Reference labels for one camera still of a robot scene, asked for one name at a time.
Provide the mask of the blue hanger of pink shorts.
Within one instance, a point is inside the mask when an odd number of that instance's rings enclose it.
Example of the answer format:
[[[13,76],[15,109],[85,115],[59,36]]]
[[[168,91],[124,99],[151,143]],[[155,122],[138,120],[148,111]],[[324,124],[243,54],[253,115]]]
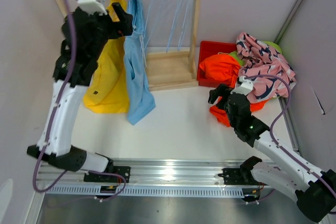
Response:
[[[158,26],[159,19],[162,16],[166,0],[151,0],[145,20],[146,35],[144,36],[144,49],[147,50],[150,40]]]

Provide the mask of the lime green shorts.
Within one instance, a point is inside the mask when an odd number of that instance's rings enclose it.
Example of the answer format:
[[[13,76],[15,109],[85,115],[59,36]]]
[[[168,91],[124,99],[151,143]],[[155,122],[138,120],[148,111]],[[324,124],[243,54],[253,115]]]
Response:
[[[240,42],[236,56],[241,62],[238,75],[256,76],[251,79],[253,91],[247,96],[251,103],[287,96],[287,88],[276,78],[288,80],[283,68],[284,57],[278,45],[260,40]]]

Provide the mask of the pink patterned shorts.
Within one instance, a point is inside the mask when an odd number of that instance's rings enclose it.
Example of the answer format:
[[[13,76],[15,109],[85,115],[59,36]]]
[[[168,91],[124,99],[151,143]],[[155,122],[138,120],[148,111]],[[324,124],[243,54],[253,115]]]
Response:
[[[236,39],[237,57],[244,61],[238,75],[252,77],[253,90],[247,95],[250,103],[272,98],[289,97],[289,89],[297,84],[296,73],[282,54],[281,48],[242,32]]]

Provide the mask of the blue hanger of orange shorts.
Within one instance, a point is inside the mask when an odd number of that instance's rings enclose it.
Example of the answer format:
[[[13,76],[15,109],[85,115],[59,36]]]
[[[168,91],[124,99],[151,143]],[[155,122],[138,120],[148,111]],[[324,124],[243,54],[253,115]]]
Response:
[[[171,40],[173,38],[174,31],[175,31],[176,19],[177,19],[177,15],[178,15],[179,11],[180,11],[180,0],[176,0],[176,9],[175,9],[175,12],[174,12],[174,17],[173,17],[173,20],[172,20],[172,26],[171,26],[171,29],[170,29],[169,39],[168,39],[168,42],[167,42],[167,45],[166,45],[166,51],[165,52],[169,51],[169,48],[170,48],[170,45],[171,45]]]

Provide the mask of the light blue shorts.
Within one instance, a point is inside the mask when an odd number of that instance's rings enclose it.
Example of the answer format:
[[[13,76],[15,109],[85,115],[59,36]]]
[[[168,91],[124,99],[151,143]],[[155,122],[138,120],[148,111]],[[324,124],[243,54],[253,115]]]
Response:
[[[146,75],[145,22],[141,0],[129,0],[128,13],[133,16],[133,33],[124,41],[124,67],[129,96],[127,119],[135,125],[156,106]]]

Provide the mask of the blue hanger of green shorts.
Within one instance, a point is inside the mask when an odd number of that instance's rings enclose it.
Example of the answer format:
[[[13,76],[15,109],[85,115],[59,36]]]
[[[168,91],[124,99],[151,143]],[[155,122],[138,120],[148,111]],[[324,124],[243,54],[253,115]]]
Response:
[[[188,27],[188,13],[190,10],[190,2],[191,0],[186,0],[186,4],[185,4],[185,13],[184,13],[184,17],[183,17],[183,23],[182,23],[182,30],[180,33],[180,37],[178,40],[178,46],[177,46],[177,50],[180,51],[182,48],[182,44],[185,38],[185,34],[186,34],[186,30]]]

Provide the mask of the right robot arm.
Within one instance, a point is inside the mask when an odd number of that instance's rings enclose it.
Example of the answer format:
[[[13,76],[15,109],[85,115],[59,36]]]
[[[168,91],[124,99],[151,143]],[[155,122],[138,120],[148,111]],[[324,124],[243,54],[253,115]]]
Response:
[[[290,149],[272,128],[252,115],[243,93],[221,84],[209,92],[208,102],[225,111],[237,137],[269,157],[275,167],[258,157],[241,165],[240,179],[251,184],[261,182],[294,201],[311,221],[320,222],[335,214],[335,171],[324,171]]]

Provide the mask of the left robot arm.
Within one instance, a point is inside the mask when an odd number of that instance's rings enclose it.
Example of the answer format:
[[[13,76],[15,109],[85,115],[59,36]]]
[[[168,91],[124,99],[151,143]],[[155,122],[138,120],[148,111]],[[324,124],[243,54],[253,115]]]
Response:
[[[81,100],[98,67],[98,58],[110,39],[130,36],[132,15],[120,3],[112,3],[117,21],[108,12],[93,14],[81,7],[69,13],[61,27],[64,40],[53,72],[53,96],[40,140],[27,148],[27,155],[65,171],[87,170],[102,181],[114,176],[113,160],[87,152],[71,143]]]

